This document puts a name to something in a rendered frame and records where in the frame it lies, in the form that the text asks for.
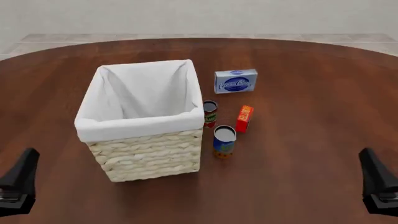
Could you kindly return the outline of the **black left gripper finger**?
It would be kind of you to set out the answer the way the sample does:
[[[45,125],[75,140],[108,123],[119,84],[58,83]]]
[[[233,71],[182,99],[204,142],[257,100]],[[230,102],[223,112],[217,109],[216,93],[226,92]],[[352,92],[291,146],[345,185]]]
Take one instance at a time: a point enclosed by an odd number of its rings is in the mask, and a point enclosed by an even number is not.
[[[26,149],[5,175],[0,187],[33,187],[40,154],[34,148]]]

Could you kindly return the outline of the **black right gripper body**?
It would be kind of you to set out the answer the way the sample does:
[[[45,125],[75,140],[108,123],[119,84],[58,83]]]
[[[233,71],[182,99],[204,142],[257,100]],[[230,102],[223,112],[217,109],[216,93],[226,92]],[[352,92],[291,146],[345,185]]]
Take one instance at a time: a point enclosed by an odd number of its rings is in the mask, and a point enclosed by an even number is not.
[[[376,193],[363,190],[363,203],[370,214],[398,214],[398,189]]]

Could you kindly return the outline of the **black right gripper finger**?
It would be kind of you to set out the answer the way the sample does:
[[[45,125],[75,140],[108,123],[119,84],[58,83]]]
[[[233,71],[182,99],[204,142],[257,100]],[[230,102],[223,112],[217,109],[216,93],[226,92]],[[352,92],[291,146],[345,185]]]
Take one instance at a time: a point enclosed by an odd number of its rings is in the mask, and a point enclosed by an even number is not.
[[[398,177],[379,160],[373,149],[359,153],[363,173],[363,195],[392,194],[398,192]]]

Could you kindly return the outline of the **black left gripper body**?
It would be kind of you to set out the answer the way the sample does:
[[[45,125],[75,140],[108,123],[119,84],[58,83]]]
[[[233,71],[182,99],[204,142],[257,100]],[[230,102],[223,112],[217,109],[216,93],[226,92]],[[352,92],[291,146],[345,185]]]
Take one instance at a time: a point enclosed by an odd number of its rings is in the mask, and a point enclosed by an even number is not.
[[[33,195],[0,185],[0,214],[29,214],[34,203]]]

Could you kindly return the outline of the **white lined wicker basket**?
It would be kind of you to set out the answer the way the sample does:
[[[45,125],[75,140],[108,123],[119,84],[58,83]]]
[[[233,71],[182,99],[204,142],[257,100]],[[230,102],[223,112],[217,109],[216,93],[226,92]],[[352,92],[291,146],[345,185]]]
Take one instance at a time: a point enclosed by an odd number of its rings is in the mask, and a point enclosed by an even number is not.
[[[98,67],[74,125],[112,182],[198,172],[204,109],[193,62]]]

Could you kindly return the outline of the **blue alphabet soup tin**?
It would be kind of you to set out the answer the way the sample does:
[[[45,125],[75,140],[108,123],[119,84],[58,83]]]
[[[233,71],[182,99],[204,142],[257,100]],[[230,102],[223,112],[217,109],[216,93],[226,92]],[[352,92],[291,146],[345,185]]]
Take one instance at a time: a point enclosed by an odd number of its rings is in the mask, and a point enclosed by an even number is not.
[[[233,155],[236,131],[231,126],[217,126],[213,132],[213,153],[218,158],[229,158]]]

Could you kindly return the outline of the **orange red butter box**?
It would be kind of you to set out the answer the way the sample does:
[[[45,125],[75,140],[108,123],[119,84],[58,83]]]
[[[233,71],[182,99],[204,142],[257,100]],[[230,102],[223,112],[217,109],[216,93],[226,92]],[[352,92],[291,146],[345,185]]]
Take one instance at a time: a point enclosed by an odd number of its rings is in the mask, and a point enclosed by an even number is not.
[[[253,111],[254,108],[252,108],[251,106],[242,106],[242,108],[239,110],[239,114],[236,120],[237,132],[246,133],[250,120],[252,118]]]

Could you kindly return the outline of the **blue cream cheese box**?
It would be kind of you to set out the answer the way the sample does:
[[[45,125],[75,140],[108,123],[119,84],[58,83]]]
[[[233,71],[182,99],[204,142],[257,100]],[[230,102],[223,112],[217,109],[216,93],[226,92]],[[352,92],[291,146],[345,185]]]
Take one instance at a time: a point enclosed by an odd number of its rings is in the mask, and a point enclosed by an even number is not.
[[[215,72],[214,91],[216,94],[254,91],[257,75],[255,69]]]

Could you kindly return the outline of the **red tomato sauce tin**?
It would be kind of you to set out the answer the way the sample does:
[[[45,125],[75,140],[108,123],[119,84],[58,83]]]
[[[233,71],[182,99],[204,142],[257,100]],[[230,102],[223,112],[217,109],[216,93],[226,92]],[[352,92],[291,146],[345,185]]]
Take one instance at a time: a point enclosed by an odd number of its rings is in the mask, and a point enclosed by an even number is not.
[[[216,124],[216,116],[218,105],[212,100],[205,100],[203,102],[204,109],[204,127],[212,128]]]

